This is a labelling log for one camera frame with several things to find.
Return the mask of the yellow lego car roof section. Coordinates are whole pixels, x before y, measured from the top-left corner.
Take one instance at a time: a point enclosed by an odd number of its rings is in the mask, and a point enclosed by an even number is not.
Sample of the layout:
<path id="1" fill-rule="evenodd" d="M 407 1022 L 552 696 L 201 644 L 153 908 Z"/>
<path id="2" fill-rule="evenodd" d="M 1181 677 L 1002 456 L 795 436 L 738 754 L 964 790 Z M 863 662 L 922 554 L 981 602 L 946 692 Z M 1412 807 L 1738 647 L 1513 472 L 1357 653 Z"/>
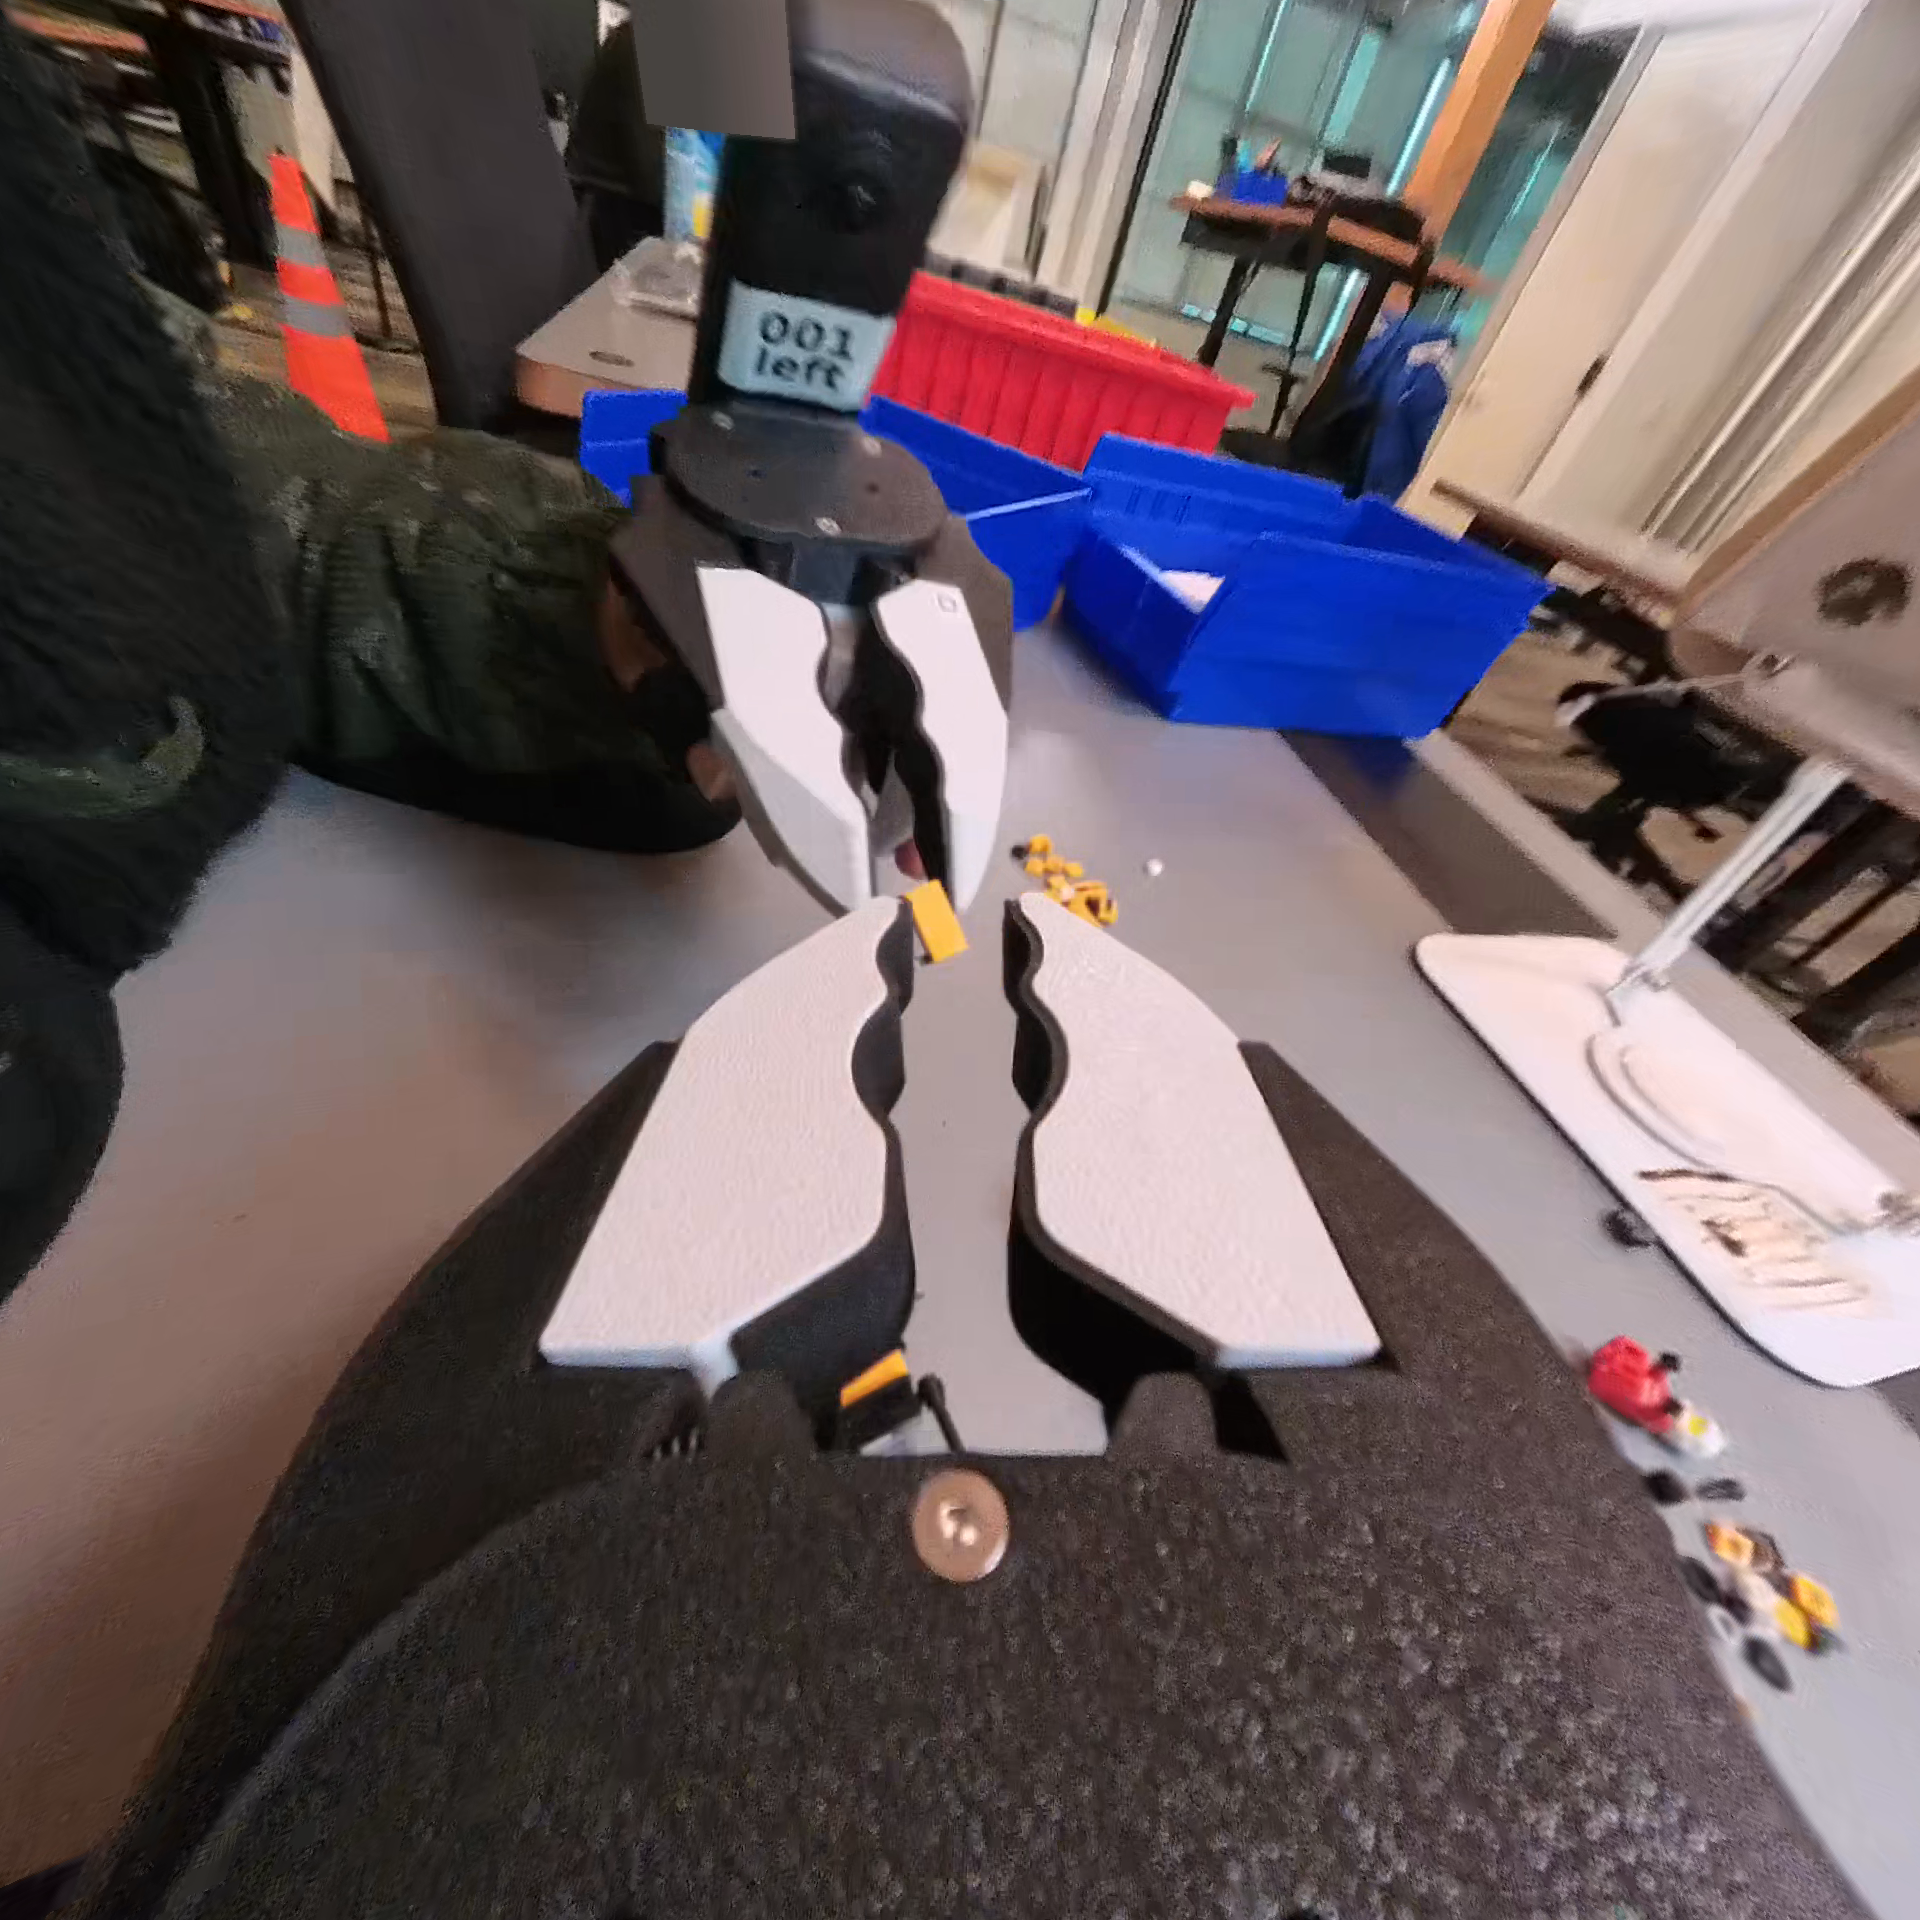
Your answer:
<path id="1" fill-rule="evenodd" d="M 915 1374 L 903 1350 L 881 1356 L 844 1381 L 832 1418 L 828 1450 L 857 1458 L 916 1458 L 967 1450 L 941 1374 Z"/>

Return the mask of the red plastic bin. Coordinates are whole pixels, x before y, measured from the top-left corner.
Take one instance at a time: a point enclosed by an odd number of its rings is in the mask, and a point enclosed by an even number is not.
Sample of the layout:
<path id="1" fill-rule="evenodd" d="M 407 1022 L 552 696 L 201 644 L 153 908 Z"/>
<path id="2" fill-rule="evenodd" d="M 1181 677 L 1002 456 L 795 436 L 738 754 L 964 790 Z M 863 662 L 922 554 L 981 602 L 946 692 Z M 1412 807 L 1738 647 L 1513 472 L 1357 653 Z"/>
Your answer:
<path id="1" fill-rule="evenodd" d="M 1210 453 L 1258 403 L 1131 332 L 937 274 L 915 274 L 876 394 L 1070 472 L 1103 438 Z"/>

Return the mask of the person's left forearm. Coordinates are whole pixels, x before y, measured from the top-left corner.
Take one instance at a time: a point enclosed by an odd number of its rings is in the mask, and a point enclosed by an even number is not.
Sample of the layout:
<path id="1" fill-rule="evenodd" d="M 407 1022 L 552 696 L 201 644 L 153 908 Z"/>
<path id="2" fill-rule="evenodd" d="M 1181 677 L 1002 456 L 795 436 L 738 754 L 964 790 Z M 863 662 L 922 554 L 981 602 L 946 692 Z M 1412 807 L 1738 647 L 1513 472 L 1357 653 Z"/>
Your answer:
<path id="1" fill-rule="evenodd" d="M 624 510 L 577 464 L 433 429 L 372 443 L 201 373 L 290 682 L 290 763 L 447 821 L 620 855 L 738 824 L 620 709 L 595 619 Z"/>

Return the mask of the blue plastic bin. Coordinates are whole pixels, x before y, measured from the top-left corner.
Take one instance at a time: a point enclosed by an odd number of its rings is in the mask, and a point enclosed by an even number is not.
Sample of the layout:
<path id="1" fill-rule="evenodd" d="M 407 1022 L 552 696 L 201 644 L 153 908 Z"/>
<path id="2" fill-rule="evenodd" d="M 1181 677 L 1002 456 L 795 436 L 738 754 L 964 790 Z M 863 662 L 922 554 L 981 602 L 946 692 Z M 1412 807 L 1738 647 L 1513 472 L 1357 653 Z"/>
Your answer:
<path id="1" fill-rule="evenodd" d="M 1170 722 L 1424 739 L 1549 598 L 1518 563 L 1316 476 L 1103 438 L 1084 481 L 1064 619 Z M 1120 548 L 1220 591 L 1187 610 Z"/>
<path id="2" fill-rule="evenodd" d="M 620 507 L 632 501 L 632 476 L 653 472 L 653 429 L 683 403 L 680 389 L 590 389 L 581 400 L 577 462 Z M 892 400 L 872 400 L 863 424 L 927 466 L 979 554 L 1004 575 L 1016 631 L 1041 623 L 1091 517 L 1084 476 Z"/>

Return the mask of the clear plastic bag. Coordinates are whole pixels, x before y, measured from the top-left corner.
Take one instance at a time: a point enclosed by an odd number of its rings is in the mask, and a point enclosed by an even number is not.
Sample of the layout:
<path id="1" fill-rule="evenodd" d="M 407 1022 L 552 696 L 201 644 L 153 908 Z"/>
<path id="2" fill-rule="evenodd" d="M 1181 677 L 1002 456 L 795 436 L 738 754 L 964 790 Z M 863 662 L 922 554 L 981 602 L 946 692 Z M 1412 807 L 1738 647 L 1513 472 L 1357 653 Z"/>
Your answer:
<path id="1" fill-rule="evenodd" d="M 611 298 L 627 311 L 694 319 L 709 249 L 694 240 L 647 234 L 611 262 Z"/>

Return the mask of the orange traffic cone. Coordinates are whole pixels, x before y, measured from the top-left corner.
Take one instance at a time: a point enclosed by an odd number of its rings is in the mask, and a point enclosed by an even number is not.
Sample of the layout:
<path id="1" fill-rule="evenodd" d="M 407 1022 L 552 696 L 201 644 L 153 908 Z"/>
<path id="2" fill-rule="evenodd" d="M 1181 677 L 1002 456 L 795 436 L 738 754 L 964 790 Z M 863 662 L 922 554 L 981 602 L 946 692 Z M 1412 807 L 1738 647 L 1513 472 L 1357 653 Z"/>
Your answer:
<path id="1" fill-rule="evenodd" d="M 269 196 L 287 384 L 349 438 L 388 443 L 388 422 L 377 413 L 372 373 L 326 262 L 321 219 L 296 157 L 269 154 Z"/>

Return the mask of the open lego instruction booklet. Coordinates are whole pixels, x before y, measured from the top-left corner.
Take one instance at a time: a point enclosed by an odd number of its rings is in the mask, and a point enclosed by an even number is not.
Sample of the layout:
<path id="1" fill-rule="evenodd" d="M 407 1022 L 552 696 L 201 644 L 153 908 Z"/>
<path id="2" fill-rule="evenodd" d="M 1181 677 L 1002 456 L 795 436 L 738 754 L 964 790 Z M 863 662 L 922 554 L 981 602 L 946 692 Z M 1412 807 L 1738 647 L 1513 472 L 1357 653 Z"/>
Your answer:
<path id="1" fill-rule="evenodd" d="M 1693 570 L 1677 677 L 1916 817 L 1916 376 Z"/>

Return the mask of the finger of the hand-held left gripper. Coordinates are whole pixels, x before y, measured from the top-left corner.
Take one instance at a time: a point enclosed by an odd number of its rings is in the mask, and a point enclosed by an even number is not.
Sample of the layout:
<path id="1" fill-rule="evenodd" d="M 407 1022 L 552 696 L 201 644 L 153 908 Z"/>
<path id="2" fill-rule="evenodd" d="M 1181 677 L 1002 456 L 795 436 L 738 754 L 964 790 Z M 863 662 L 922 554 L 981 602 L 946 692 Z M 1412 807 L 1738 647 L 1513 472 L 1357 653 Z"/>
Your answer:
<path id="1" fill-rule="evenodd" d="M 714 671 L 712 739 L 759 852 L 837 914 L 876 895 L 868 812 L 823 696 L 828 622 L 756 573 L 694 570 Z"/>
<path id="2" fill-rule="evenodd" d="M 931 807 L 916 850 L 951 905 L 967 911 L 998 846 L 1008 712 L 961 589 L 892 589 L 876 603 L 876 628 L 881 653 L 910 686 L 903 746 L 931 760 L 931 779 L 909 787 L 915 805 Z"/>

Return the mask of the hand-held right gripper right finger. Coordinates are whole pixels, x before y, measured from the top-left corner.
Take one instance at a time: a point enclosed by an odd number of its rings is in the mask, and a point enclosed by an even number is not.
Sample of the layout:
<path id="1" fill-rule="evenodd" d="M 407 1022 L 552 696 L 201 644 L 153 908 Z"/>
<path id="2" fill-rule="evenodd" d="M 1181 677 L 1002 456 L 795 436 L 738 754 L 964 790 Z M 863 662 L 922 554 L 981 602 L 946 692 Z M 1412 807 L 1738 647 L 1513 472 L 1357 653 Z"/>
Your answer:
<path id="1" fill-rule="evenodd" d="M 1002 911 L 1002 990 L 1024 1108 L 1008 1310 L 1027 1352 L 1106 1423 L 1156 1374 L 1213 1397 L 1384 1360 L 1248 1044 L 1197 993 L 1038 893 Z"/>

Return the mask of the black high-back chair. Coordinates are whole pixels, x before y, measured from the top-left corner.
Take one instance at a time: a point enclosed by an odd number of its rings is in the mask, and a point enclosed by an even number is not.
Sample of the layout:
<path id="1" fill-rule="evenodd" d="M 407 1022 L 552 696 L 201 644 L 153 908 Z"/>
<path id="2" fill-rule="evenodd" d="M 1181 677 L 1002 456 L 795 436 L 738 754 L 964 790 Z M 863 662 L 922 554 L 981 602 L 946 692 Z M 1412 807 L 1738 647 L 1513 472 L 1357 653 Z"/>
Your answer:
<path id="1" fill-rule="evenodd" d="M 540 4 L 283 4 L 418 330 L 439 424 L 504 433 L 518 344 L 595 278 Z"/>

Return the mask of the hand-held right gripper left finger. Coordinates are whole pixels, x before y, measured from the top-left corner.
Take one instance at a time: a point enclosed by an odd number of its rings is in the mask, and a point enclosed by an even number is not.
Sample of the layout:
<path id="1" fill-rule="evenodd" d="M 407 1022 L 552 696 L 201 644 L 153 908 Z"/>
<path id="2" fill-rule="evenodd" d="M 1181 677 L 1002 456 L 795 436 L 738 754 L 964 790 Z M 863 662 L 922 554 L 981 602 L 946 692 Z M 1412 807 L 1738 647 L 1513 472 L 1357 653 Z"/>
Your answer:
<path id="1" fill-rule="evenodd" d="M 572 1373 L 776 1374 L 819 1436 L 895 1356 L 916 1292 L 903 1204 L 901 897 L 876 897 L 714 1000 L 670 1052 L 540 1356 Z"/>

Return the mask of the pile of yellow lego bricks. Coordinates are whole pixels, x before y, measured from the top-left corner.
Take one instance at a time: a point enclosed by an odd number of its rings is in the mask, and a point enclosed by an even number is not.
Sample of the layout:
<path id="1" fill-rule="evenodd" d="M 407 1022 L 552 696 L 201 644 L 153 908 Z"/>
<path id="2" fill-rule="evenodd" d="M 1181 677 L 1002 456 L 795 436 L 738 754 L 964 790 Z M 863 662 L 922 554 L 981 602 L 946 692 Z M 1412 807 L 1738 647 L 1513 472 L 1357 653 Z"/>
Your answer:
<path id="1" fill-rule="evenodd" d="M 1079 858 L 1061 852 L 1061 846 L 1045 837 L 1032 833 L 1022 843 L 1012 843 L 1012 861 L 1027 893 L 1054 903 L 1061 911 L 1095 926 L 1095 927 L 1116 927 L 1120 905 L 1110 886 L 1095 879 Z"/>

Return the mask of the person's left hand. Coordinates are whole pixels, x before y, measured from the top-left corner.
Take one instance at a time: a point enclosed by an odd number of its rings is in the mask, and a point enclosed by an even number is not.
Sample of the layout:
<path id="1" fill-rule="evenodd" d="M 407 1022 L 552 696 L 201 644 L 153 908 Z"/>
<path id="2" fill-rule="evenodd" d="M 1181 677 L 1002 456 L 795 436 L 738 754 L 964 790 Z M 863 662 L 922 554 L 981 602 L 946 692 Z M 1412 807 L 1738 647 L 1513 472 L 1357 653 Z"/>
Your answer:
<path id="1" fill-rule="evenodd" d="M 689 784 L 706 807 L 738 812 L 738 781 L 709 732 L 709 696 L 615 575 L 601 591 L 595 633 L 624 714 L 653 746 L 661 769 Z"/>

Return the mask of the wooden pillar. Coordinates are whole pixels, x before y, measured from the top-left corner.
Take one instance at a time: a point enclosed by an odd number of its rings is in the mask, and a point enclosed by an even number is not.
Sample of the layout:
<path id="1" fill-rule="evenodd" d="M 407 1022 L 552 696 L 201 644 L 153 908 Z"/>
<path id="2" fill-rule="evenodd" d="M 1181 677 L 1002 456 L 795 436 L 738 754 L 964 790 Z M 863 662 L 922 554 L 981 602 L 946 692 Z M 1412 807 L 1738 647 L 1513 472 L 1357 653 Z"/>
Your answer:
<path id="1" fill-rule="evenodd" d="M 1453 227 L 1551 12 L 1553 4 L 1484 4 L 1479 11 L 1403 182 L 1403 202 L 1424 217 L 1430 241 L 1440 241 Z"/>

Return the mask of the pile of small lego pieces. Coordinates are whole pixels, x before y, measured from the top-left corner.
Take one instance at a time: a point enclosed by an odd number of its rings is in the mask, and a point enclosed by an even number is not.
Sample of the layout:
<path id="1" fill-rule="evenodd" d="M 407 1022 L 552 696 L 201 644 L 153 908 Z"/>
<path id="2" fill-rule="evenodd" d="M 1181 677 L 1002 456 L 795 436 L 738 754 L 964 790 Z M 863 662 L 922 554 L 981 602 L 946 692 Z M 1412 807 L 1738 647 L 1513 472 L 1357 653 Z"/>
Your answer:
<path id="1" fill-rule="evenodd" d="M 1711 1636 L 1767 1690 L 1791 1693 L 1795 1664 L 1846 1649 L 1835 1594 L 1754 1518 L 1740 1476 L 1680 1476 L 1662 1465 L 1635 1471 L 1635 1484 L 1667 1525 L 1677 1579 Z"/>

